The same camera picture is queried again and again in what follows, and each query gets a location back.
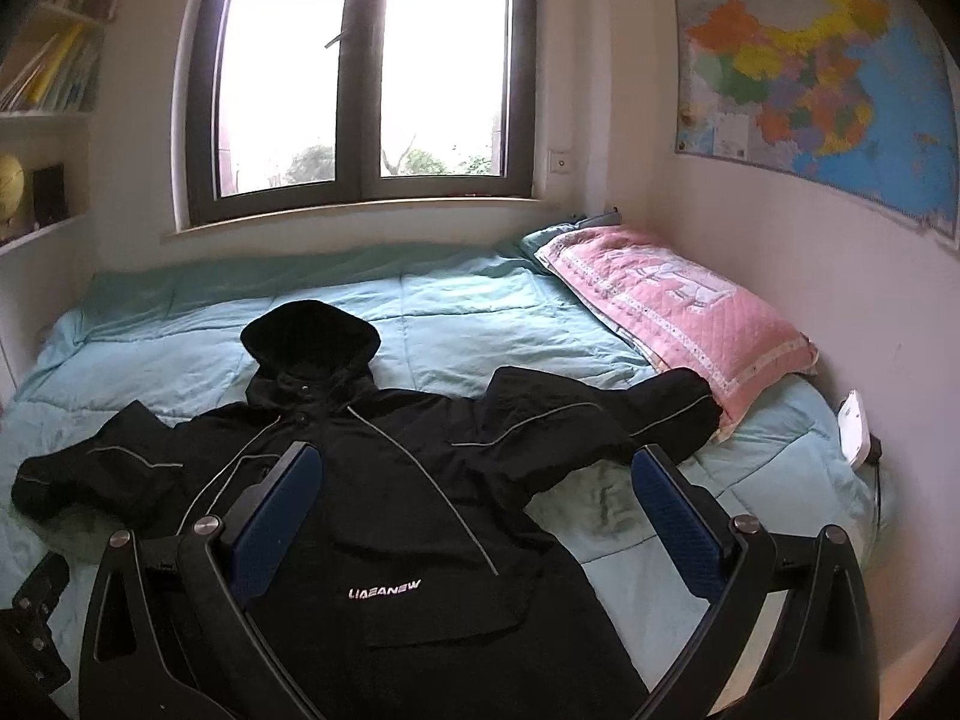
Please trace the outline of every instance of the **yellow book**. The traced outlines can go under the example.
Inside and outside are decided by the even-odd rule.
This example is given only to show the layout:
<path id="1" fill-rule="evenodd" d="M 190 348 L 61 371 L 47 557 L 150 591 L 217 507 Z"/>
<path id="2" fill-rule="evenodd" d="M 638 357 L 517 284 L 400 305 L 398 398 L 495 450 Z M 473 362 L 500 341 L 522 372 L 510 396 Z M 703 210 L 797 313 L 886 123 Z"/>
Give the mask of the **yellow book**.
<path id="1" fill-rule="evenodd" d="M 56 47 L 54 55 L 50 57 L 50 63 L 46 66 L 46 68 L 44 68 L 43 74 L 37 81 L 37 85 L 35 85 L 35 87 L 30 91 L 30 105 L 39 105 L 40 100 L 43 100 L 43 96 L 47 93 L 47 89 L 50 88 L 50 84 L 52 84 L 56 78 L 59 67 L 61 64 L 64 64 L 64 58 L 69 54 L 70 47 L 73 46 L 82 32 L 83 25 L 81 23 L 75 23 L 75 25 L 70 28 L 70 31 L 66 33 L 64 40 L 62 40 L 59 46 Z"/>

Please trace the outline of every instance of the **pillow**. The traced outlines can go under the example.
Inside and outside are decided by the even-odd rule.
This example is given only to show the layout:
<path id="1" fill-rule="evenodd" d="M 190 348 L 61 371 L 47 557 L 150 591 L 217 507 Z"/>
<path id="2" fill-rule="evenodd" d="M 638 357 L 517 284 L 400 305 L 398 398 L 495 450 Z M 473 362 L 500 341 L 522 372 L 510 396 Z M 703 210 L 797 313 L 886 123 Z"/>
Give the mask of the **pillow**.
<path id="1" fill-rule="evenodd" d="M 786 373 L 812 373 L 817 347 L 741 286 L 622 227 L 555 237 L 536 258 L 659 371 L 689 367 L 723 407 L 725 440 Z"/>
<path id="2" fill-rule="evenodd" d="M 536 252 L 549 244 L 549 242 L 558 235 L 562 235 L 565 232 L 572 232 L 573 230 L 584 230 L 588 227 L 608 227 L 619 223 L 620 212 L 614 208 L 612 211 L 596 215 L 595 217 L 585 217 L 582 218 L 582 220 L 562 221 L 559 224 L 551 224 L 549 227 L 536 230 L 536 232 L 523 236 L 517 245 L 527 259 L 539 266 L 539 262 L 536 261 Z"/>

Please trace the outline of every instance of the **bolt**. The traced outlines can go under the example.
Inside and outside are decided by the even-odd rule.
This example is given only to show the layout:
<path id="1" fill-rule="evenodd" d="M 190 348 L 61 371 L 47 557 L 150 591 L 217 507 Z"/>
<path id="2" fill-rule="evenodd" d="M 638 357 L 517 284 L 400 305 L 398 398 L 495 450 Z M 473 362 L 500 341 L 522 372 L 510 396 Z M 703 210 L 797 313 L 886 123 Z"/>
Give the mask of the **bolt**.
<path id="1" fill-rule="evenodd" d="M 752 514 L 738 514 L 733 517 L 733 527 L 741 533 L 752 536 L 754 533 L 760 532 L 760 521 Z"/>
<path id="2" fill-rule="evenodd" d="M 209 536 L 210 533 L 213 533 L 220 526 L 220 519 L 213 517 L 212 514 L 208 514 L 207 517 L 201 517 L 195 523 L 193 523 L 193 532 L 197 536 Z"/>
<path id="3" fill-rule="evenodd" d="M 827 527 L 824 528 L 824 533 L 834 544 L 847 543 L 847 532 L 839 525 L 827 525 Z"/>
<path id="4" fill-rule="evenodd" d="M 120 547 L 125 547 L 130 542 L 130 531 L 122 530 L 117 531 L 110 537 L 110 546 L 114 549 L 119 549 Z"/>

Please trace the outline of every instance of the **bedsheet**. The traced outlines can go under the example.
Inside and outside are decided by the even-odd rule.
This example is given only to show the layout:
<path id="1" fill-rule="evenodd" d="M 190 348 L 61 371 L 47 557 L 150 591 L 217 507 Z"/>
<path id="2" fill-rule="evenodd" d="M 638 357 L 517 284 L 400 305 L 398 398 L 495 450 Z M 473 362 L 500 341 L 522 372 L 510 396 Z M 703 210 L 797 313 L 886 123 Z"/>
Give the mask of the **bedsheet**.
<path id="1" fill-rule="evenodd" d="M 240 330 L 304 298 L 376 326 L 383 344 L 371 369 L 379 386 L 477 395 L 501 365 L 609 389 L 655 374 L 512 247 L 390 245 L 97 277 L 54 327 L 0 423 L 0 605 L 47 549 L 63 553 L 71 581 L 50 624 L 74 675 L 96 565 L 118 523 L 79 508 L 43 526 L 21 517 L 10 503 L 18 464 L 88 437 L 133 399 L 170 424 L 242 399 L 256 364 Z M 704 447 L 682 469 L 731 514 L 752 512 L 770 530 L 804 535 L 835 522 L 861 560 L 869 555 L 871 486 L 844 461 L 827 403 L 798 377 L 767 389 L 731 439 Z M 582 563 L 652 688 L 707 604 L 686 592 L 632 495 L 629 469 L 600 461 L 576 471 L 528 512 Z M 749 684 L 781 600 L 769 600 L 721 702 Z M 55 699 L 76 715 L 76 679 Z"/>

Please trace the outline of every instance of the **black hooded jacket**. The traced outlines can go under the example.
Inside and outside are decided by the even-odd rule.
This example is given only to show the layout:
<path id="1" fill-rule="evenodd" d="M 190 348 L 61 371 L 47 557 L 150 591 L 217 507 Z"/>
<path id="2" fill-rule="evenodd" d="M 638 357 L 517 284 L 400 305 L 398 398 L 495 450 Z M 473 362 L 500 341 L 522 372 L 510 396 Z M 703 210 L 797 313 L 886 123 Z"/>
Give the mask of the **black hooded jacket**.
<path id="1" fill-rule="evenodd" d="M 89 440 L 24 461 L 13 503 L 72 503 L 141 538 L 222 514 L 294 440 L 323 489 L 248 610 L 301 689 L 341 718 L 630 720 L 647 696 L 574 557 L 523 512 L 601 458 L 698 450 L 720 408 L 691 370 L 622 391 L 502 367 L 479 398 L 376 389 L 376 329 L 317 301 L 241 336 L 247 403 L 170 428 L 133 402 Z"/>

